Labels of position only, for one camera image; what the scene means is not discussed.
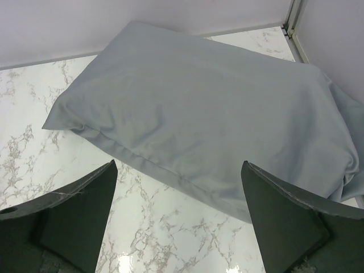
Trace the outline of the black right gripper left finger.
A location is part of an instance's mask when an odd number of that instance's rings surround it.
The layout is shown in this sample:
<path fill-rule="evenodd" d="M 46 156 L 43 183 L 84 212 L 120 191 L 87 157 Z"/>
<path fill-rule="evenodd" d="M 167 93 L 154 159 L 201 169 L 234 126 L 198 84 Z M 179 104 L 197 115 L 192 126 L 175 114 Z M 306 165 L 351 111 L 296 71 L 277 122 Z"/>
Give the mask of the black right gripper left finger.
<path fill-rule="evenodd" d="M 1 272 L 95 272 L 117 183 L 110 161 L 1 210 Z"/>

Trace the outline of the grey pillowcase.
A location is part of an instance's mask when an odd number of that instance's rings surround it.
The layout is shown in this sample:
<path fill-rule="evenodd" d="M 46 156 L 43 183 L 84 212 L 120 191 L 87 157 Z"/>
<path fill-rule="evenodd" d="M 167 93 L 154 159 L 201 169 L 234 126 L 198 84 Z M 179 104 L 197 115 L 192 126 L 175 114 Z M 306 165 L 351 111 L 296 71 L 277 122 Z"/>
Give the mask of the grey pillowcase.
<path fill-rule="evenodd" d="M 129 23 L 43 129 L 245 222 L 244 161 L 337 202 L 363 195 L 363 105 L 318 67 L 149 24 Z"/>

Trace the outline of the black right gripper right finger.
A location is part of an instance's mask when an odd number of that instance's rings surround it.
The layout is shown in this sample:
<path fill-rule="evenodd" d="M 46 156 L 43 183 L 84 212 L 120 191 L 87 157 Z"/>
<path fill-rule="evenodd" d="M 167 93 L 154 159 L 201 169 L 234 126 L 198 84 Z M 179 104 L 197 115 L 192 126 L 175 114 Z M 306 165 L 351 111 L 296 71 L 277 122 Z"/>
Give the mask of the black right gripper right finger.
<path fill-rule="evenodd" d="M 244 162 L 241 179 L 266 272 L 363 272 L 363 210 Z"/>

